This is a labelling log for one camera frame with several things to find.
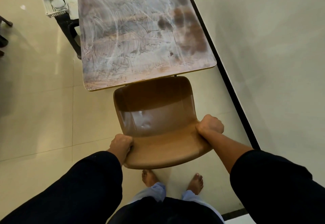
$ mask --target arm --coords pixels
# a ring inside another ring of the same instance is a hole
[[[325,223],[325,188],[305,167],[222,135],[223,124],[211,115],[196,128],[220,157],[234,192],[257,224]]]
[[[122,200],[122,169],[133,139],[116,135],[107,151],[78,161],[45,191],[7,215],[4,223],[105,223]]]

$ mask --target black shirt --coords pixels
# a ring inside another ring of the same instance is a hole
[[[107,151],[77,162],[65,175],[9,215],[10,223],[104,224],[122,200],[122,170]],[[257,223],[325,223],[325,189],[305,167],[263,151],[235,163],[231,185]],[[146,197],[122,207],[109,223],[222,223],[198,203]]]

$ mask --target tabletop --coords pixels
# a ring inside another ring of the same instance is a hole
[[[78,0],[89,91],[216,65],[190,0]]]

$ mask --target person's right foot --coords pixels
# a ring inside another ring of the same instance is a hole
[[[150,169],[142,170],[142,181],[147,187],[151,187],[157,182],[159,182],[155,173]]]
[[[191,190],[195,195],[199,195],[203,188],[203,177],[196,173],[193,179],[190,181],[187,190]]]

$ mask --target person's left hand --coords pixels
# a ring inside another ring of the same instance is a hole
[[[121,166],[124,164],[126,155],[133,145],[133,138],[123,134],[116,134],[115,138],[112,140],[110,148],[107,150],[114,154],[119,160]]]

